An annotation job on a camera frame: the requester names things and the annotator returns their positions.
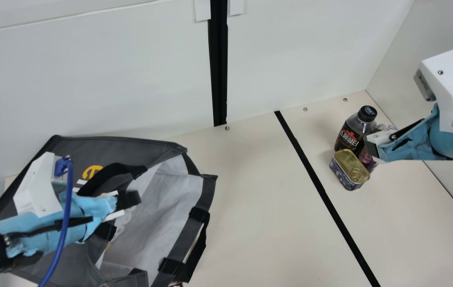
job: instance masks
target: white wall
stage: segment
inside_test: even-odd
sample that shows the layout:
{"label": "white wall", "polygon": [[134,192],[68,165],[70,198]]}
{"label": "white wall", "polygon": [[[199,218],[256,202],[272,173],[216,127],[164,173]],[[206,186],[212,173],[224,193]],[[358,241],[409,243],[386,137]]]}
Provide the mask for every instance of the white wall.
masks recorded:
{"label": "white wall", "polygon": [[247,0],[228,19],[228,121],[361,91],[414,0]]}
{"label": "white wall", "polygon": [[[367,91],[399,128],[429,116],[413,75],[421,60],[453,49],[453,0],[416,0]],[[427,162],[453,196],[453,162]]]}
{"label": "white wall", "polygon": [[155,0],[0,0],[0,27]]}
{"label": "white wall", "polygon": [[207,23],[193,0],[0,29],[0,194],[53,134],[213,125]]}

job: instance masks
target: blue can label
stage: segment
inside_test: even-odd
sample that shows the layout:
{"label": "blue can label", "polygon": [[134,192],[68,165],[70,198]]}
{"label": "blue can label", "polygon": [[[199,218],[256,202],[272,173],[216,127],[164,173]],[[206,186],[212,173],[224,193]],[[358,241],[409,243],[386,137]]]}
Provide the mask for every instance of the blue can label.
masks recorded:
{"label": "blue can label", "polygon": [[343,169],[338,165],[338,162],[333,158],[329,164],[329,167],[331,170],[336,174],[336,177],[338,177],[338,180],[340,180],[340,183],[343,184],[343,187],[347,189],[348,191],[353,191],[355,189],[359,189],[361,186],[363,186],[363,183],[354,183],[349,179],[349,176],[345,174]]}

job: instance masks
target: metal bolt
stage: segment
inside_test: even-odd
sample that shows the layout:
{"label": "metal bolt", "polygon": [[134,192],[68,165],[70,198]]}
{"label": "metal bolt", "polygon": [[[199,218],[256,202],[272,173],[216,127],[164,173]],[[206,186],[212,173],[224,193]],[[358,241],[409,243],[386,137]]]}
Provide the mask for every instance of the metal bolt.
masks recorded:
{"label": "metal bolt", "polygon": [[10,246],[10,237],[4,236],[5,245]]}

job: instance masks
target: black vertical post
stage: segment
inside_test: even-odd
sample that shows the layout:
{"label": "black vertical post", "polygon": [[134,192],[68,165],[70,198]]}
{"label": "black vertical post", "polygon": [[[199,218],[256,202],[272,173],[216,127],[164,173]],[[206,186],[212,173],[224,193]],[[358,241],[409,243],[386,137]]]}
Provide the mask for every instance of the black vertical post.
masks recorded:
{"label": "black vertical post", "polygon": [[228,0],[211,0],[209,60],[214,126],[227,123]]}

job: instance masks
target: plastic bottle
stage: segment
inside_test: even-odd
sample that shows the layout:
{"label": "plastic bottle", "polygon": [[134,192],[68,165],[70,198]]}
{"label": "plastic bottle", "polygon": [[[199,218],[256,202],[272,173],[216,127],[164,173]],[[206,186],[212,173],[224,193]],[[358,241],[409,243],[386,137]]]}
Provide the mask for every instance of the plastic bottle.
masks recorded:
{"label": "plastic bottle", "polygon": [[356,155],[363,147],[363,137],[376,128],[377,110],[371,106],[363,106],[350,116],[343,124],[335,142],[335,152],[350,149]]}
{"label": "plastic bottle", "polygon": [[[375,133],[375,132],[389,131],[389,130],[397,131],[398,129],[392,125],[380,124],[372,132],[365,134],[365,136],[368,134]],[[369,154],[365,145],[363,145],[363,147],[361,148],[361,151],[359,152],[359,155],[358,155],[358,159],[359,159],[359,161],[361,161],[361,163],[363,163],[363,166],[365,166],[366,170],[368,170],[369,173],[372,173],[372,171],[374,171],[374,169],[378,165],[378,162],[374,160],[374,158],[372,157],[371,154]]]}

